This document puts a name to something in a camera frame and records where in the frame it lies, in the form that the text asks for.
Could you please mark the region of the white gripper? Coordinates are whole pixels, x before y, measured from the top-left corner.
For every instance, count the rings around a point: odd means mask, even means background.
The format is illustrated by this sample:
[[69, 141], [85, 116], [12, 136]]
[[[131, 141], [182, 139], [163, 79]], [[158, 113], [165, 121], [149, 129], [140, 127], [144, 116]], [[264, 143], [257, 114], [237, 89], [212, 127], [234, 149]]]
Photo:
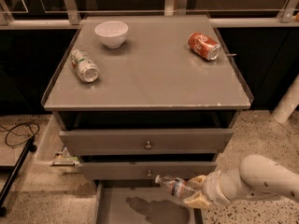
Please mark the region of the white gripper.
[[193, 189], [203, 188], [196, 191], [191, 197], [185, 198], [183, 202], [193, 209], [209, 209], [212, 204], [216, 206], [225, 206], [230, 200], [224, 195], [220, 183], [221, 171], [212, 172], [209, 175], [198, 175], [187, 181], [187, 184]]

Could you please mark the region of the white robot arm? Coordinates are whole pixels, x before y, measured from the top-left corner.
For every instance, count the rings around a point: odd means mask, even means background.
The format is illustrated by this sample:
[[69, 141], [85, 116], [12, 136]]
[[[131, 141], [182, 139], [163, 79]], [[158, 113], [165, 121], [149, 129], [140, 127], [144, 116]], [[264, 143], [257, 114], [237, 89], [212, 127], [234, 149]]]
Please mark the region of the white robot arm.
[[229, 171], [191, 179], [197, 191], [183, 202], [194, 209], [210, 209], [232, 202], [275, 201], [286, 197], [299, 203], [299, 174], [261, 155], [249, 155]]

